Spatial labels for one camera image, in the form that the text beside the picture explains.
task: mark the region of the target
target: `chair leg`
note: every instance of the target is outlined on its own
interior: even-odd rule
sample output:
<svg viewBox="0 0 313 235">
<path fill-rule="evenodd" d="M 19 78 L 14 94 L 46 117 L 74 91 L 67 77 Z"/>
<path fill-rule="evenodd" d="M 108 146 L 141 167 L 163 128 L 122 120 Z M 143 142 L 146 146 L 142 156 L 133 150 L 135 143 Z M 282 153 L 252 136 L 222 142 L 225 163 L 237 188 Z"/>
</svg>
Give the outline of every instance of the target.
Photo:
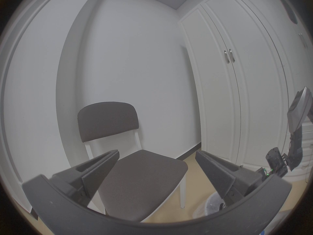
<svg viewBox="0 0 313 235">
<path fill-rule="evenodd" d="M 186 203 L 186 174 L 180 182 L 180 208 L 185 208 Z"/>
</svg>

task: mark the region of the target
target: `trash can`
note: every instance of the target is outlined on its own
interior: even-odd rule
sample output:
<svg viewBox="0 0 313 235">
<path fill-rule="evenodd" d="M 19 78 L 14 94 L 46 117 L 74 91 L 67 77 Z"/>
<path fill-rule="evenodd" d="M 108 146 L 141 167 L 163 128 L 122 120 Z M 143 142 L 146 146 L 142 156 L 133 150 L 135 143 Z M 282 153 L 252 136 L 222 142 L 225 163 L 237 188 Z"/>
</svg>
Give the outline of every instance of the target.
<svg viewBox="0 0 313 235">
<path fill-rule="evenodd" d="M 221 204 L 225 202 L 216 191 L 194 211 L 193 219 L 218 212 Z"/>
</svg>

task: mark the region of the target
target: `metal handle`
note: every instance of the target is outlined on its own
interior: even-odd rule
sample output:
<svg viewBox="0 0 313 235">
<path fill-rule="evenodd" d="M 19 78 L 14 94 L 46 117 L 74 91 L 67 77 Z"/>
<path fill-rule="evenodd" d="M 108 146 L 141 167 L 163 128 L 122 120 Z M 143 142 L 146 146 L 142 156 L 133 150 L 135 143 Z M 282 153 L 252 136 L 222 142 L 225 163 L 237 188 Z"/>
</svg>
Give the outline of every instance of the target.
<svg viewBox="0 0 313 235">
<path fill-rule="evenodd" d="M 230 55 L 230 59 L 233 61 L 233 63 L 235 62 L 235 59 L 234 59 L 234 55 L 232 53 L 232 50 L 229 49 L 229 55 Z"/>
<path fill-rule="evenodd" d="M 303 35 L 301 33 L 299 33 L 299 37 L 301 38 L 301 41 L 302 41 L 302 43 L 304 45 L 304 48 L 307 48 L 306 41 L 304 40 L 304 37 L 303 37 Z"/>
<path fill-rule="evenodd" d="M 229 59 L 228 59 L 228 56 L 227 56 L 227 52 L 224 50 L 224 54 L 225 54 L 225 59 L 226 61 L 229 63 Z"/>
</svg>

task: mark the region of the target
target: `chair seat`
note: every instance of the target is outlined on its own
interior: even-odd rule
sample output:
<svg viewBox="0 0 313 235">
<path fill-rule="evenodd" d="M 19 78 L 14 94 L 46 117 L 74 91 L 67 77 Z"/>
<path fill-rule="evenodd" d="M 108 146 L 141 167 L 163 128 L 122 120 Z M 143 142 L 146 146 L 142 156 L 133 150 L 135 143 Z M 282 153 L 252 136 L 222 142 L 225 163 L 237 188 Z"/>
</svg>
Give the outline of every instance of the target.
<svg viewBox="0 0 313 235">
<path fill-rule="evenodd" d="M 174 191 L 187 170 L 184 161 L 140 150 L 117 161 L 99 193 L 109 216 L 142 221 Z"/>
</svg>

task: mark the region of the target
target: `chair backrest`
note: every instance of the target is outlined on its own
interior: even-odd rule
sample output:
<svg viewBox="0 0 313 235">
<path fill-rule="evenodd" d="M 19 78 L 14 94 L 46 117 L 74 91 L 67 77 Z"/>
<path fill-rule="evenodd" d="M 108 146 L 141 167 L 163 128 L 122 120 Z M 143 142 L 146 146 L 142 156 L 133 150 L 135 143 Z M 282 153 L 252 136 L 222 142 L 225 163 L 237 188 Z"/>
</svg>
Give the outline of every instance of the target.
<svg viewBox="0 0 313 235">
<path fill-rule="evenodd" d="M 79 111 L 77 118 L 82 142 L 139 128 L 135 108 L 131 104 L 121 102 L 88 105 Z"/>
</svg>

